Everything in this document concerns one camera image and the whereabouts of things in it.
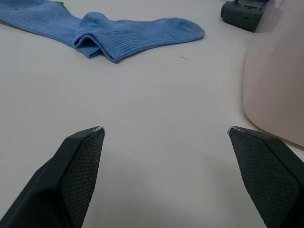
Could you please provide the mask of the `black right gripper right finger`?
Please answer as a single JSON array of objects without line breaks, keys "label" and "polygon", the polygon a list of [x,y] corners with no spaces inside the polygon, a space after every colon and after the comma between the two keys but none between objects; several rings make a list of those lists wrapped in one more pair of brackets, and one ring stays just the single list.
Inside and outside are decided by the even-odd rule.
[{"label": "black right gripper right finger", "polygon": [[280,139],[228,129],[245,188],[268,228],[304,226],[304,163]]}]

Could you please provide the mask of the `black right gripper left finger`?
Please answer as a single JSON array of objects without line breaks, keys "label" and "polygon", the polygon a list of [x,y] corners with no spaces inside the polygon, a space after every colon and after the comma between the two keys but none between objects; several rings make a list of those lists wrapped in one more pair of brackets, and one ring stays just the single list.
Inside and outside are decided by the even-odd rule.
[{"label": "black right gripper left finger", "polygon": [[2,228],[80,228],[91,202],[105,130],[67,137],[31,177],[0,221]]}]

